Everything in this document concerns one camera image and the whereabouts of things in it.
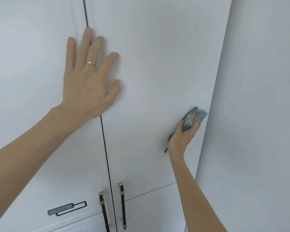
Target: black handle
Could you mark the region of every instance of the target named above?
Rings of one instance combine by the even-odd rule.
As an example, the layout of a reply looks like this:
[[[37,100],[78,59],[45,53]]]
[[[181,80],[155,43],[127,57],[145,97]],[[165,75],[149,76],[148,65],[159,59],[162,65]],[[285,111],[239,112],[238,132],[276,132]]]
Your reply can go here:
[[[127,223],[126,223],[126,209],[125,209],[125,191],[124,191],[124,184],[121,182],[118,184],[118,187],[120,187],[120,195],[121,195],[121,207],[122,207],[122,226],[124,227],[124,230],[127,229]]]
[[[108,219],[107,219],[107,215],[106,215],[106,209],[105,209],[105,202],[104,202],[104,191],[101,191],[99,193],[99,198],[100,198],[100,205],[102,207],[102,212],[103,212],[103,216],[104,216],[104,222],[105,222],[105,228],[106,228],[106,232],[109,232],[109,226],[108,226]]]

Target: cleaning cloth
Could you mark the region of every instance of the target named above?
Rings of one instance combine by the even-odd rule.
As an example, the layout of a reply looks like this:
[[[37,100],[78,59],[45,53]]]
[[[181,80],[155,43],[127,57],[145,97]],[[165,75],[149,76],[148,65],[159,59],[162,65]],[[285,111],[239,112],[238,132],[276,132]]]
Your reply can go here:
[[[195,113],[193,121],[191,122],[191,116],[192,113]],[[185,121],[184,127],[182,132],[185,132],[189,129],[191,129],[191,127],[193,126],[193,124],[197,121],[198,118],[201,117],[201,122],[204,120],[204,118],[207,116],[207,112],[199,109],[198,107],[195,107],[194,109],[191,109],[189,112],[187,112],[185,114],[185,116],[181,119]],[[171,137],[174,135],[175,131],[176,131],[176,127],[173,129],[173,132],[171,133],[171,135],[169,136],[169,141],[171,139]]]

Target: ring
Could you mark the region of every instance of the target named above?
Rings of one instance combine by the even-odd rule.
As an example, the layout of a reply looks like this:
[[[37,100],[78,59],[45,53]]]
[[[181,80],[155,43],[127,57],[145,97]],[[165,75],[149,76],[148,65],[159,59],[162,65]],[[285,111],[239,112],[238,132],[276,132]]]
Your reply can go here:
[[[95,65],[94,63],[92,63],[92,62],[88,62],[88,61],[86,61],[86,63],[90,63],[90,64],[92,64],[93,66],[96,67],[96,65]]]

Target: finger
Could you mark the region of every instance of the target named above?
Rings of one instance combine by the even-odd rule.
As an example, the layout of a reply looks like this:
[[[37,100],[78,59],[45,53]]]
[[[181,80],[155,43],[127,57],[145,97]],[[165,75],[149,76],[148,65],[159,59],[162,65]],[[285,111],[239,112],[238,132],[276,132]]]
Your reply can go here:
[[[192,115],[191,115],[190,123],[192,123],[192,121],[193,121],[193,119],[194,119],[194,116],[195,116],[195,112],[193,112]]]
[[[193,126],[189,130],[189,136],[190,136],[191,139],[193,139],[193,137],[195,136],[195,134],[199,130],[200,126],[201,126],[201,117],[199,117],[197,119],[197,121],[193,124]]]
[[[102,48],[103,43],[104,43],[104,37],[102,36],[98,36],[94,39],[93,43],[89,47],[86,61],[91,62],[93,64],[97,63],[98,54]],[[89,63],[86,63],[84,68],[89,71],[96,70],[96,67]]]
[[[185,121],[183,121],[183,120],[181,120],[181,121],[178,123],[178,125],[177,125],[177,127],[176,127],[175,134],[177,134],[177,135],[181,135],[181,134],[182,134],[183,127],[184,127],[184,123],[185,123]]]
[[[104,62],[102,63],[99,69],[99,73],[105,78],[105,80],[107,80],[109,72],[111,71],[115,60],[118,58],[118,55],[118,53],[112,52],[105,58]]]
[[[74,70],[75,60],[76,60],[76,40],[73,37],[69,37],[67,42],[65,72],[69,73]]]
[[[87,54],[88,54],[90,44],[93,42],[93,38],[94,38],[93,30],[89,27],[86,28],[84,35],[83,35],[81,45],[79,46],[79,49],[78,49],[77,55],[76,55],[75,68],[77,70],[83,69],[85,62],[86,62],[86,59],[87,59]]]
[[[106,104],[109,107],[115,102],[117,95],[121,90],[119,80],[115,80],[110,92],[105,96]]]

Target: right hand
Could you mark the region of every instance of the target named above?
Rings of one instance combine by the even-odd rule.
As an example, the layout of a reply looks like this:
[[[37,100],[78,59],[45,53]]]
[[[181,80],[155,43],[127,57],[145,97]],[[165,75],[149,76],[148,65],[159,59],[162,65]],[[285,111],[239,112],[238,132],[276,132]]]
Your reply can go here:
[[[191,121],[193,121],[194,116],[195,113],[192,114]],[[197,119],[191,129],[182,132],[184,124],[183,120],[178,123],[176,131],[169,141],[168,151],[171,160],[184,160],[186,148],[201,126],[201,117]]]
[[[82,42],[76,52],[76,40],[69,37],[64,73],[63,100],[58,106],[72,116],[77,126],[82,126],[91,118],[100,116],[115,101],[120,92],[119,80],[115,80],[109,93],[106,90],[108,75],[118,54],[109,54],[99,69],[98,53],[104,43],[104,37],[94,38],[91,28],[86,28]]]

